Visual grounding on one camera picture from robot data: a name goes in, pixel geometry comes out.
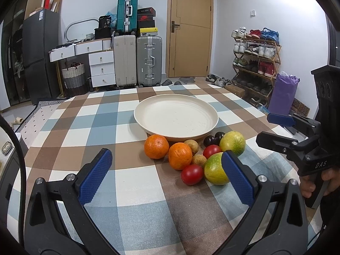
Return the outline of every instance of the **orange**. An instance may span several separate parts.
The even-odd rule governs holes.
[[[144,152],[151,159],[161,159],[169,151],[168,140],[161,135],[151,135],[144,143]]]
[[[169,164],[175,170],[183,170],[193,158],[191,148],[185,143],[176,143],[169,149]]]

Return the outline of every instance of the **wooden door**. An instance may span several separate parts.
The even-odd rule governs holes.
[[[169,77],[206,76],[211,10],[211,0],[171,0]]]

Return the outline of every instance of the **white plate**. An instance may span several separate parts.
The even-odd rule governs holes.
[[[217,111],[210,104],[179,94],[157,95],[141,101],[134,117],[147,133],[177,142],[204,137],[218,123]]]

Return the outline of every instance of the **human hand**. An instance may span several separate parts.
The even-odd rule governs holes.
[[[324,181],[329,180],[328,187],[324,193],[324,196],[334,192],[340,186],[340,169],[331,168],[325,170],[321,174],[321,178]],[[300,190],[304,197],[310,198],[312,192],[315,191],[315,184],[310,181],[310,176],[300,176]]]

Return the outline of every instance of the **refrigerator door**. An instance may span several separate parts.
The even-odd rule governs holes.
[[[39,98],[51,98],[45,70],[45,60],[41,60],[26,67],[25,75],[32,104],[36,104]]]
[[[24,66],[45,58],[44,15],[45,10],[41,10],[23,21]]]

